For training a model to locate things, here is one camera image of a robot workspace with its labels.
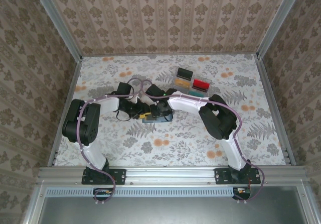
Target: floral wallpaper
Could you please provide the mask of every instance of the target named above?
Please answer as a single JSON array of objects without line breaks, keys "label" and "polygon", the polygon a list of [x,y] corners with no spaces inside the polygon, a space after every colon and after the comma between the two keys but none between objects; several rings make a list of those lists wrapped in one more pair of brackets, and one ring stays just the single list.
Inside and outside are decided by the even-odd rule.
[{"label": "floral wallpaper", "polygon": [[[220,95],[240,114],[243,127],[238,138],[245,156],[259,165],[285,164],[254,55],[84,57],[73,97],[88,100],[111,93],[120,81],[132,77],[150,79],[167,90],[173,86],[177,67],[212,80],[210,96]],[[139,81],[131,84],[139,90]],[[142,101],[153,103],[146,96]],[[95,140],[112,166],[227,165],[224,141],[211,137],[199,116],[175,111],[170,123],[145,124],[121,122],[115,115],[100,113]],[[123,113],[118,118],[128,116]],[[79,148],[63,137],[55,165],[86,163]]]},{"label": "floral wallpaper", "polygon": [[22,220],[74,68],[39,0],[0,0],[0,223]]},{"label": "floral wallpaper", "polygon": [[256,52],[282,0],[53,0],[84,56]]},{"label": "floral wallpaper", "polygon": [[321,207],[321,0],[295,1],[263,61],[296,161],[306,166]]}]

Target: yellow object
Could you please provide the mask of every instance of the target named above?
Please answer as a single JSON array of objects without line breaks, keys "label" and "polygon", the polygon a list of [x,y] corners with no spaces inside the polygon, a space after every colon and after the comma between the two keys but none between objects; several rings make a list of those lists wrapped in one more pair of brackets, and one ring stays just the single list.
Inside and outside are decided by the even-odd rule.
[{"label": "yellow object", "polygon": [[144,113],[143,115],[139,115],[139,119],[145,119],[147,118],[147,115],[150,115],[151,113],[148,112],[148,113]]},{"label": "yellow object", "polygon": [[175,79],[174,85],[176,85],[178,87],[183,87],[183,88],[186,88],[186,89],[190,88],[190,83],[189,82],[186,82],[186,81],[183,81],[183,80],[180,80],[180,79]]}]

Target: orange polka dot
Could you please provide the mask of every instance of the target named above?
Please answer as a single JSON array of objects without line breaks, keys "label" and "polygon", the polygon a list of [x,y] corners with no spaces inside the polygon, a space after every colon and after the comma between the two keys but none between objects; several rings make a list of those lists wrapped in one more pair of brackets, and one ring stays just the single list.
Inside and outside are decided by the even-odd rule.
[{"label": "orange polka dot", "polygon": [[249,107],[248,107],[247,105],[242,105],[242,106],[241,106],[241,109],[242,109],[243,111],[249,111]]},{"label": "orange polka dot", "polygon": [[215,158],[215,153],[211,150],[209,150],[207,153],[206,153],[207,157],[210,158],[210,159],[214,159]]},{"label": "orange polka dot", "polygon": [[81,90],[81,86],[76,86],[75,92],[79,92]]},{"label": "orange polka dot", "polygon": [[218,157],[220,157],[220,156],[222,156],[222,151],[216,151],[216,155],[218,156]]},{"label": "orange polka dot", "polygon": [[155,140],[154,140],[154,145],[155,145],[155,146],[162,146],[162,143],[163,143],[163,142],[162,142],[161,139],[155,139]]}]

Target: floral tablecloth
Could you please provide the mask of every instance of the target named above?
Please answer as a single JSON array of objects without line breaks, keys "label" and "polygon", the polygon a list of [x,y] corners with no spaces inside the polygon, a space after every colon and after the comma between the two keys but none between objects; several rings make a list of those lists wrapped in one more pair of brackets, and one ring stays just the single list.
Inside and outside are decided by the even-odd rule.
[{"label": "floral tablecloth", "polygon": [[[240,114],[243,127],[238,138],[247,158],[259,165],[285,164],[254,55],[85,57],[73,97],[99,97],[132,77],[150,79],[167,90],[177,67],[212,80],[210,95],[220,95]],[[139,90],[138,81],[131,84]],[[142,101],[152,103],[145,96]],[[199,116],[182,111],[176,111],[170,123],[155,124],[120,122],[115,113],[101,113],[95,142],[112,166],[227,165],[224,143],[207,133]],[[85,161],[75,144],[63,137],[55,165]]]}]

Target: patterned wallpaper wall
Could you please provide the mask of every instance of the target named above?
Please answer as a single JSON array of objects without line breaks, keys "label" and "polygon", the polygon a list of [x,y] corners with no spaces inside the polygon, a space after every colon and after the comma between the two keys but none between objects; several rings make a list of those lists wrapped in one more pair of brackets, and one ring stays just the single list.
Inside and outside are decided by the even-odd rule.
[{"label": "patterned wallpaper wall", "polygon": [[255,52],[282,0],[54,0],[82,54]]},{"label": "patterned wallpaper wall", "polygon": [[19,223],[28,206],[74,68],[39,0],[0,0],[0,223]]},{"label": "patterned wallpaper wall", "polygon": [[292,149],[321,207],[321,0],[296,0],[264,56]]}]

